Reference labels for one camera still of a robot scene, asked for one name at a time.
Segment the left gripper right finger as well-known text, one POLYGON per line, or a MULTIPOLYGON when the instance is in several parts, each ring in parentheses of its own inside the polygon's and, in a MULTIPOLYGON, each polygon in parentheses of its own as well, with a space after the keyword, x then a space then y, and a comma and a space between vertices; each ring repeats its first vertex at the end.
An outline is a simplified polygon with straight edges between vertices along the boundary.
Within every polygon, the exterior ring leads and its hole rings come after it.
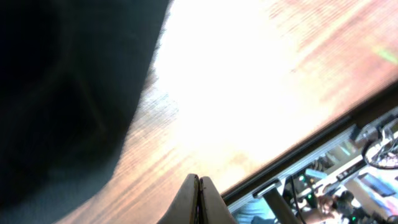
POLYGON ((199 220, 203 224, 236 224, 236 220, 209 177, 200 179, 199 220))

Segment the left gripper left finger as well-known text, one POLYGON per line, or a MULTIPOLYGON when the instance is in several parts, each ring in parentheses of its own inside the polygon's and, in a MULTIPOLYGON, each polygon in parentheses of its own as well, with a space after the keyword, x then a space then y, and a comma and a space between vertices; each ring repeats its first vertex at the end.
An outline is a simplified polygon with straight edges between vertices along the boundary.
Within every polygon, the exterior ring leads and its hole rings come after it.
POLYGON ((197 221, 199 178, 188 174, 158 224, 194 224, 197 221))

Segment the black t-shirt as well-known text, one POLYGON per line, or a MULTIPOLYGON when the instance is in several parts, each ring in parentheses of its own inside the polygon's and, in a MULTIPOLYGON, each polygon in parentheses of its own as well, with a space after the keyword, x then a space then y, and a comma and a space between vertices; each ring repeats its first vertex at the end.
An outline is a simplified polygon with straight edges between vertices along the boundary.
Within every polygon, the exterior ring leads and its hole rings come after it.
POLYGON ((168 1, 1 1, 1 222, 53 223, 110 180, 168 1))

